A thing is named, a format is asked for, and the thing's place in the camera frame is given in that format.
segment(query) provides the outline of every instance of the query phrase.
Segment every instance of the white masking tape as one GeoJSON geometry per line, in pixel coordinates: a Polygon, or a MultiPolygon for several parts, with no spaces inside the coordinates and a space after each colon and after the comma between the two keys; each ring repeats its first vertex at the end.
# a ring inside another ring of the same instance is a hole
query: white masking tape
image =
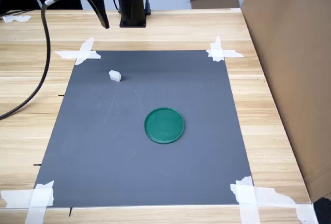
{"type": "Polygon", "coordinates": [[[254,187],[251,177],[244,177],[230,185],[239,203],[242,223],[260,223],[258,206],[295,208],[298,220],[302,224],[318,224],[312,204],[296,204],[285,195],[276,193],[273,188],[254,187]]]}
{"type": "Polygon", "coordinates": [[[28,208],[25,224],[42,224],[47,206],[53,206],[53,184],[37,184],[35,189],[3,190],[1,197],[6,208],[28,208]]]}
{"type": "Polygon", "coordinates": [[[88,58],[100,59],[101,56],[96,51],[91,51],[94,42],[94,37],[82,43],[79,51],[54,51],[63,59],[75,59],[75,65],[80,65],[88,58]]]}
{"type": "MultiPolygon", "coordinates": [[[[60,55],[62,59],[76,59],[79,51],[54,51],[60,55]]],[[[90,51],[88,59],[100,59],[101,56],[96,51],[90,51]]]]}
{"type": "Polygon", "coordinates": [[[28,21],[31,16],[13,16],[13,15],[8,15],[8,16],[3,16],[2,17],[5,21],[5,23],[10,23],[13,21],[18,21],[18,22],[25,22],[28,21]]]}
{"type": "Polygon", "coordinates": [[[240,13],[242,11],[241,8],[230,8],[230,10],[233,12],[238,12],[238,13],[240,13]]]}
{"type": "Polygon", "coordinates": [[[244,57],[241,53],[235,50],[223,50],[221,39],[219,36],[216,37],[216,41],[210,44],[210,50],[206,50],[208,57],[213,57],[213,61],[220,62],[225,57],[244,57]]]}

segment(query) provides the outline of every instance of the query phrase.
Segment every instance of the wooden tabletop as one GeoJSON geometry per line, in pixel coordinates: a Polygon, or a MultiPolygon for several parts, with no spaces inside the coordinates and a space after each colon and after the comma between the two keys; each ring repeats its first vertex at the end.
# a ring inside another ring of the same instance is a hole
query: wooden tabletop
{"type": "MultiPolygon", "coordinates": [[[[0,20],[0,113],[16,107],[35,89],[44,69],[46,40],[40,12],[27,22],[0,20]]],[[[207,50],[220,36],[240,127],[256,186],[271,187],[296,203],[309,197],[241,12],[230,9],[153,11],[146,28],[120,28],[108,12],[104,29],[93,11],[48,10],[52,51],[79,50],[95,37],[93,50],[207,50]]],[[[51,53],[46,81],[17,114],[0,121],[0,190],[32,189],[74,61],[51,53]]],[[[6,203],[0,199],[0,207],[6,203]]],[[[27,210],[0,211],[1,223],[23,223],[27,210]]],[[[47,209],[44,223],[241,223],[239,207],[154,206],[47,209]]],[[[259,208],[261,222],[299,223],[295,210],[259,208]]]]}

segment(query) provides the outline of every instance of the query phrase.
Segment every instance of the small white block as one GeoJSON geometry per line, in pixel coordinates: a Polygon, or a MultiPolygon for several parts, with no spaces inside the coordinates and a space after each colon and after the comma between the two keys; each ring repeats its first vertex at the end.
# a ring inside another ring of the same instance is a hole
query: small white block
{"type": "Polygon", "coordinates": [[[121,73],[116,70],[109,71],[109,76],[111,80],[114,80],[116,82],[119,82],[122,79],[121,73]]]}

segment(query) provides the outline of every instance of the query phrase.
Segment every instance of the green petri dish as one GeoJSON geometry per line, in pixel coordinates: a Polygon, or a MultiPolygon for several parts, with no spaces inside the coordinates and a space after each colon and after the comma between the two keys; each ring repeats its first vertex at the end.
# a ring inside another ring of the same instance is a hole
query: green petri dish
{"type": "Polygon", "coordinates": [[[150,140],[158,144],[170,144],[182,136],[185,121],[176,110],[158,108],[148,114],[144,126],[150,140]]]}

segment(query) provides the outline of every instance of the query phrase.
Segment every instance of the black cable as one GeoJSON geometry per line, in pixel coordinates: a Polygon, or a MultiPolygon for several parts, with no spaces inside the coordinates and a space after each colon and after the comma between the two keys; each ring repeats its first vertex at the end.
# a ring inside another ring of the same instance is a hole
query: black cable
{"type": "Polygon", "coordinates": [[[113,0],[113,2],[114,2],[114,5],[115,5],[116,10],[118,10],[118,7],[117,7],[117,4],[116,4],[116,1],[113,0]]]}
{"type": "Polygon", "coordinates": [[[43,74],[41,76],[40,82],[38,84],[38,86],[36,87],[36,89],[32,92],[32,94],[24,101],[22,102],[20,105],[18,105],[16,108],[10,110],[9,112],[0,115],[0,120],[3,120],[4,118],[7,118],[9,116],[11,116],[12,114],[14,114],[15,112],[17,112],[19,109],[21,109],[24,105],[26,105],[40,90],[42,84],[45,81],[45,78],[47,76],[47,72],[48,72],[48,67],[50,65],[50,60],[51,60],[51,40],[50,40],[50,35],[48,32],[48,27],[47,27],[47,22],[46,22],[46,9],[48,6],[50,6],[51,4],[53,4],[54,2],[60,1],[60,0],[51,0],[49,1],[47,0],[41,8],[41,20],[42,20],[42,25],[43,25],[43,29],[45,31],[45,36],[46,36],[46,44],[47,44],[47,54],[46,54],[46,64],[45,64],[45,68],[43,71],[43,74]]]}

